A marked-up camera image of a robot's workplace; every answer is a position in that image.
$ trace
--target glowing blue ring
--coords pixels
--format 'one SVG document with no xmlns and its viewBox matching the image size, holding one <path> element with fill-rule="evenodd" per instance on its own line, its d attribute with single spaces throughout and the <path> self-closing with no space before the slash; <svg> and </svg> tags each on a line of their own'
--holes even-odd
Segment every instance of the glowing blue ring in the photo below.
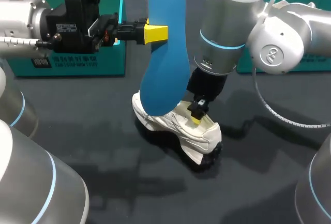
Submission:
<svg viewBox="0 0 331 224">
<path fill-rule="evenodd" d="M 240 48 L 243 48 L 245 46 L 245 44 L 241 45 L 241 46 L 238 46 L 238 47 L 224 47 L 224 46 L 221 46 L 219 44 L 216 44 L 210 40 L 208 40 L 205 36 L 203 36 L 201 30 L 200 30 L 200 35 L 201 37 L 203 38 L 204 41 L 206 41 L 209 45 L 213 46 L 213 47 L 217 47 L 217 48 L 220 48 L 220 49 L 225 49 L 225 50 L 237 50 L 237 49 L 240 49 Z"/>
<path fill-rule="evenodd" d="M 23 95 L 22 92 L 21 92 L 21 94 L 22 94 L 22 97 L 23 97 L 22 109 L 21 109 L 21 112 L 20 112 L 19 116 L 17 116 L 16 120 L 12 124 L 10 124 L 11 127 L 14 126 L 20 120 L 20 118 L 22 117 L 22 114 L 24 112 L 24 109 L 25 109 L 25 98 L 24 98 L 24 95 Z"/>
<path fill-rule="evenodd" d="M 329 218 L 331 219 L 331 215 L 325 210 L 325 208 L 322 206 L 322 204 L 320 203 L 319 199 L 317 198 L 316 194 L 315 194 L 315 191 L 314 191 L 314 188 L 312 186 L 312 181 L 311 181 L 311 166 L 312 166 L 312 163 L 315 159 L 316 155 L 314 156 L 314 158 L 312 159 L 311 163 L 310 163 L 310 167 L 309 167 L 309 184 L 310 184 L 310 189 L 311 189 L 311 192 L 318 204 L 318 206 L 321 208 L 321 210 L 324 212 L 324 214 Z"/>
<path fill-rule="evenodd" d="M 52 162 L 52 168 L 53 168 L 53 178 L 52 178 L 52 184 L 51 184 L 51 189 L 50 192 L 48 193 L 48 196 L 46 198 L 46 202 L 43 205 L 43 207 L 41 208 L 39 214 L 37 215 L 36 219 L 31 223 L 31 224 L 37 224 L 38 221 L 40 221 L 40 219 L 42 218 L 42 216 L 44 215 L 48 205 L 51 202 L 52 196 L 54 194 L 54 189 L 55 189 L 55 182 L 56 182 L 56 167 L 55 167 L 55 163 L 54 160 L 52 158 L 52 155 L 49 154 L 49 152 L 47 152 L 47 154 L 50 156 L 51 158 L 51 162 Z"/>
</svg>

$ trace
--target black tabletop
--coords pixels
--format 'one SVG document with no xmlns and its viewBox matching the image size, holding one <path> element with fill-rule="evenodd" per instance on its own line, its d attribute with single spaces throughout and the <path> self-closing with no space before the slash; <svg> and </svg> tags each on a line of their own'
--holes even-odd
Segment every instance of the black tabletop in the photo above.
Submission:
<svg viewBox="0 0 331 224">
<path fill-rule="evenodd" d="M 145 0 L 125 1 L 128 19 L 146 16 Z M 198 52 L 204 2 L 187 0 L 190 58 Z M 296 182 L 331 130 L 278 122 L 259 102 L 252 77 L 234 72 L 209 112 L 221 125 L 222 159 L 193 172 L 172 135 L 146 133 L 133 114 L 149 56 L 150 47 L 129 42 L 124 77 L 16 79 L 40 118 L 34 141 L 84 178 L 88 223 L 298 223 Z M 6 72 L 12 76 L 8 66 Z M 331 120 L 330 73 L 258 81 L 286 117 Z"/>
</svg>

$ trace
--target white cable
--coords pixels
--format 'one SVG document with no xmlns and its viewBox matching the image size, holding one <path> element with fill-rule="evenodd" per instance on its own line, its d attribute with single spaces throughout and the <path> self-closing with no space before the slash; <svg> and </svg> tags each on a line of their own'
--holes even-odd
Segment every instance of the white cable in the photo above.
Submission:
<svg viewBox="0 0 331 224">
<path fill-rule="evenodd" d="M 255 85 L 255 90 L 259 96 L 259 99 L 262 101 L 263 106 L 276 118 L 280 119 L 283 122 L 286 122 L 290 125 L 296 126 L 296 127 L 302 127 L 302 128 L 310 128 L 310 129 L 317 129 L 317 128 L 326 128 L 326 127 L 330 127 L 331 124 L 317 124 L 317 125 L 307 125 L 307 124 L 301 124 L 298 122 L 294 122 L 291 121 L 289 119 L 286 119 L 285 117 L 281 116 L 280 114 L 276 113 L 264 100 L 264 98 L 262 97 L 260 91 L 259 91 L 259 87 L 258 87 L 258 83 L 257 83 L 257 69 L 256 67 L 253 67 L 253 81 L 254 81 L 254 85 Z"/>
</svg>

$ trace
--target blue insole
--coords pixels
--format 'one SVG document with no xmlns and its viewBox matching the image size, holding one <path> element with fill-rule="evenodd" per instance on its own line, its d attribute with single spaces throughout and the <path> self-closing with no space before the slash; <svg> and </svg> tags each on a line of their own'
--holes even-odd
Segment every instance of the blue insole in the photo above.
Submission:
<svg viewBox="0 0 331 224">
<path fill-rule="evenodd" d="M 150 25 L 168 26 L 168 41 L 152 44 L 151 61 L 140 85 L 145 112 L 162 116 L 185 95 L 190 79 L 186 50 L 186 0 L 148 0 Z"/>
</svg>

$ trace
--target teal storage box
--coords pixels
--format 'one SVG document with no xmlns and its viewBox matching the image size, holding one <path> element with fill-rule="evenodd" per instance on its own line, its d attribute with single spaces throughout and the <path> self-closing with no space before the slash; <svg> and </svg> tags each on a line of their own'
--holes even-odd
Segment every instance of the teal storage box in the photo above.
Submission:
<svg viewBox="0 0 331 224">
<path fill-rule="evenodd" d="M 46 0 L 55 8 L 64 0 Z M 119 23 L 126 20 L 124 0 L 101 0 L 100 15 L 118 12 Z M 8 63 L 17 77 L 37 76 L 123 76 L 126 43 L 118 40 L 113 47 L 102 47 L 95 54 L 55 53 L 49 56 L 50 68 L 36 68 L 30 58 L 12 58 Z"/>
<path fill-rule="evenodd" d="M 331 0 L 286 0 L 289 3 L 304 3 L 308 4 L 314 2 L 317 8 L 331 11 Z M 250 54 L 246 49 L 242 58 L 240 58 L 237 65 L 238 73 L 251 73 L 252 72 L 252 60 Z M 331 59 L 326 57 L 306 55 L 292 71 L 331 71 Z"/>
</svg>

